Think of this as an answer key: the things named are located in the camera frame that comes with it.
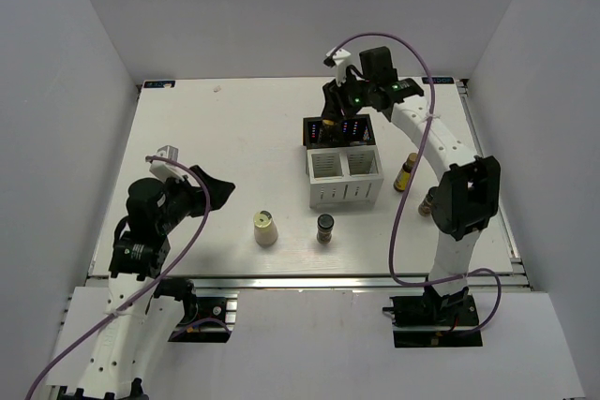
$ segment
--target white wall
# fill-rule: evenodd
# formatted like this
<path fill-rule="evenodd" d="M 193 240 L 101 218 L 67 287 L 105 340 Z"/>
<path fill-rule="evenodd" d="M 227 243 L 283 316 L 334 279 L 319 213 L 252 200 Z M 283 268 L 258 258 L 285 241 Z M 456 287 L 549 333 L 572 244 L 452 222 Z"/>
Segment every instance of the white wall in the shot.
<path fill-rule="evenodd" d="M 0 385 L 18 399 L 85 279 L 136 93 L 89 0 L 0 10 Z"/>
<path fill-rule="evenodd" d="M 472 75 L 484 147 L 530 279 L 600 398 L 600 0 L 513 0 Z"/>
<path fill-rule="evenodd" d="M 329 75 L 323 54 L 367 30 L 401 34 L 434 73 L 468 77 L 511 0 L 91 1 L 140 82 Z M 421 73 L 403 55 L 400 71 Z"/>

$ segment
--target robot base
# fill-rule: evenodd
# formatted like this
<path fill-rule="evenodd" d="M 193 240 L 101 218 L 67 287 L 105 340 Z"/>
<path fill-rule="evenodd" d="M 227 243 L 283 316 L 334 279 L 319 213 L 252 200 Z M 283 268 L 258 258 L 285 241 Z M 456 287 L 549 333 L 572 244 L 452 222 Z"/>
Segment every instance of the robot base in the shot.
<path fill-rule="evenodd" d="M 219 319 L 222 322 L 227 321 L 227 297 L 196 297 L 197 308 L 194 310 L 193 317 L 185 317 L 184 323 L 191 323 L 194 320 L 212 318 Z M 230 336 L 221 328 L 206 331 L 196 328 L 191 333 L 179 334 L 170 342 L 202 342 L 202 343 L 225 343 L 229 341 Z"/>
<path fill-rule="evenodd" d="M 433 321 L 421 296 L 392 297 L 392 307 L 384 312 L 394 315 L 395 348 L 482 347 L 480 332 L 463 334 L 465 329 L 479 325 L 475 301 L 469 295 L 465 302 L 446 319 Z"/>

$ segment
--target white divider box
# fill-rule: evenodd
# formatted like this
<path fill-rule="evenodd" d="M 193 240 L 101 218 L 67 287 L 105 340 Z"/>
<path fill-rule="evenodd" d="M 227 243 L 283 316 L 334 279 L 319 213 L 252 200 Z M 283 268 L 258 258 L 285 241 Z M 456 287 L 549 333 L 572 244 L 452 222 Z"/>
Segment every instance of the white divider box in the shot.
<path fill-rule="evenodd" d="M 310 208 L 351 201 L 375 202 L 383 184 L 376 145 L 307 150 Z"/>

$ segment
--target black lid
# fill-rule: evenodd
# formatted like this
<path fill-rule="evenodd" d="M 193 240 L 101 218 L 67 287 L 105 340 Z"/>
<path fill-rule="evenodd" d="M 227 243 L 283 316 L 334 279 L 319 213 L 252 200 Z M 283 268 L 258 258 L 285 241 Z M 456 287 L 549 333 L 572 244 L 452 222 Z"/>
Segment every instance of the black lid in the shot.
<path fill-rule="evenodd" d="M 317 219 L 317 226 L 321 230 L 330 230 L 334 227 L 334 218 L 331 215 L 320 215 Z"/>

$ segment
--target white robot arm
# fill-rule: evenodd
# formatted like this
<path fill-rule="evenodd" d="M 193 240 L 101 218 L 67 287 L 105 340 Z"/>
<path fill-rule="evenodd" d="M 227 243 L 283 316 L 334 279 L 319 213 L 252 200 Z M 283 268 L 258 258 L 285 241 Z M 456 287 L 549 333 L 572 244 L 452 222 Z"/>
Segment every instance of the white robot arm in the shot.
<path fill-rule="evenodd" d="M 166 146 L 158 156 L 176 160 Z M 225 204 L 235 185 L 210 177 L 198 166 L 189 168 L 206 185 L 210 209 Z M 193 284 L 182 278 L 162 278 L 131 306 L 121 305 L 159 278 L 170 246 L 168 234 L 187 216 L 204 214 L 207 197 L 177 168 L 153 161 L 157 178 L 143 178 L 128 189 L 127 216 L 115 231 L 109 266 L 109 295 L 104 314 L 113 321 L 97 332 L 94 350 L 75 393 L 61 400 L 143 400 L 143 381 L 151 376 L 173 329 L 197 310 Z"/>
<path fill-rule="evenodd" d="M 382 112 L 419 147 L 429 116 L 423 90 L 412 79 L 398 79 L 390 51 L 385 47 L 360 53 L 363 73 L 359 78 L 354 75 L 356 70 L 350 70 L 350 57 L 340 49 L 334 55 L 329 52 L 325 59 L 328 66 L 336 68 L 337 75 L 323 87 L 323 138 L 335 146 L 342 121 L 370 106 Z M 432 203 L 432 216 L 440 237 L 427 279 L 465 275 L 477 239 L 498 211 L 500 165 L 493 156 L 478 156 L 435 116 L 431 119 L 423 157 L 440 182 Z M 465 276 L 426 287 L 432 322 L 444 315 L 455 315 L 467 294 Z"/>

